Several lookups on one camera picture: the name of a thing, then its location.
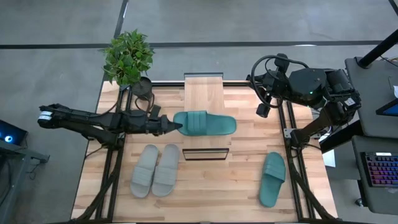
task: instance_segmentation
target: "gray slide sandal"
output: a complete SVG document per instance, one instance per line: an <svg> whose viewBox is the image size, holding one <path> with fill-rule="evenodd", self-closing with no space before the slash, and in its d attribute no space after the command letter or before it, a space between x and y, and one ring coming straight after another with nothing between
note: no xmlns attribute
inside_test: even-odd
<svg viewBox="0 0 398 224"><path fill-rule="evenodd" d="M132 172L130 190L134 196L144 198L148 195L154 176L158 153L159 150L156 146L152 144L145 146Z"/></svg>
<svg viewBox="0 0 398 224"><path fill-rule="evenodd" d="M166 145L159 165L155 168L154 183L152 193L159 197L164 197L171 193L177 181L178 160L180 150L174 144Z"/></svg>

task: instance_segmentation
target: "green slide sandal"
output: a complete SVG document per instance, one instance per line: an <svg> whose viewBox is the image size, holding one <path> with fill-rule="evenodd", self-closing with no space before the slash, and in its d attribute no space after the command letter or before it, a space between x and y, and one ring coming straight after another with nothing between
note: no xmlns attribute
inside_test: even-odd
<svg viewBox="0 0 398 224"><path fill-rule="evenodd" d="M235 118L206 111L178 112L174 115L174 122L182 124L178 131L186 136L216 136L236 131Z"/></svg>
<svg viewBox="0 0 398 224"><path fill-rule="evenodd" d="M285 182L286 166L284 159L276 152L268 154L262 168L260 202L265 207L273 207L278 199L280 186Z"/></svg>

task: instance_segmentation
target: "concrete floor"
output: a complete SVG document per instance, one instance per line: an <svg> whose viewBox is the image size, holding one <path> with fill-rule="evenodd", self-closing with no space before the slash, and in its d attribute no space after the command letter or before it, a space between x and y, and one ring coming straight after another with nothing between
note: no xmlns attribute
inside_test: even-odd
<svg viewBox="0 0 398 224"><path fill-rule="evenodd" d="M108 43L121 4L122 0L0 0L6 9L0 14L0 45ZM397 22L387 0L130 0L122 31L138 28L150 42L382 40ZM242 80L259 57L279 52L311 67L344 68L345 58L364 55L373 47L155 49L148 74L152 80L182 80L185 72L223 72L225 80ZM398 55L397 47L385 54L393 55ZM13 223L69 219L87 140L71 131L40 128L39 106L61 103L94 111L103 63L98 49L0 50L0 119L28 130L29 147L51 155L49 163L37 169L35 180L27 178ZM330 180L340 218L398 222L398 217L356 207L356 182Z"/></svg>

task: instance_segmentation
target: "green leaves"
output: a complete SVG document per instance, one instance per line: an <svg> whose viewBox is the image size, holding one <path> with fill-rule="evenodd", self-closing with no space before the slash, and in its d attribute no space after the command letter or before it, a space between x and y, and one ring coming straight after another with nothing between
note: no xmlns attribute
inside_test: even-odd
<svg viewBox="0 0 398 224"><path fill-rule="evenodd" d="M125 32L111 41L111 47L104 49L106 65L103 70L110 82L116 80L118 85L132 85L139 82L142 72L150 69L154 51L145 42L146 37L137 30Z"/></svg>

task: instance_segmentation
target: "potted plant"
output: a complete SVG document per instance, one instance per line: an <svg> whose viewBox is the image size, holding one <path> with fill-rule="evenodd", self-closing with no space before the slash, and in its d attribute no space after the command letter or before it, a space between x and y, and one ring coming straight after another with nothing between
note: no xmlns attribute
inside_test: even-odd
<svg viewBox="0 0 398 224"><path fill-rule="evenodd" d="M106 65L103 69L112 83L130 85L132 93L142 100L152 98L152 83L142 77L152 65L154 51L145 42L146 35L137 30L125 32L112 39L112 46L105 49Z"/></svg>

